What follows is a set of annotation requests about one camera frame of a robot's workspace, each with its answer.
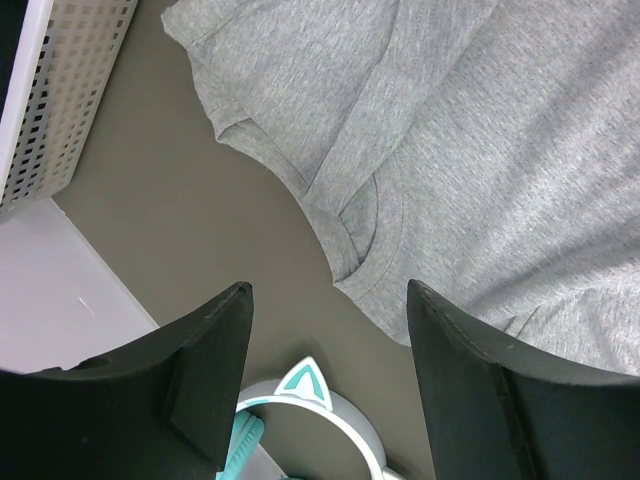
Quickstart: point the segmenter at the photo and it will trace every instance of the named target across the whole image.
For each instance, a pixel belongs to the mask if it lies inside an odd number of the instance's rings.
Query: white plastic basket
[[[12,140],[15,151],[9,159],[0,219],[16,206],[51,196],[71,181],[136,4],[137,0],[53,1],[42,47],[39,51],[31,48],[30,54],[39,58],[22,119],[16,117],[22,123],[17,139]],[[46,15],[48,11],[32,8],[31,14]],[[23,42],[33,41],[33,33],[25,31],[29,23],[26,18],[18,55],[29,50],[22,48]],[[29,63],[28,59],[19,60]],[[17,58],[9,95],[20,90],[12,89],[18,66]],[[5,121],[11,119],[3,114]]]

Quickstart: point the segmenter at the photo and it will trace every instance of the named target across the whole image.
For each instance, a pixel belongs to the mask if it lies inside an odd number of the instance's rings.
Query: gray fabric
[[[182,0],[163,21],[218,140],[287,185],[391,338],[416,278],[640,374],[640,4]]]

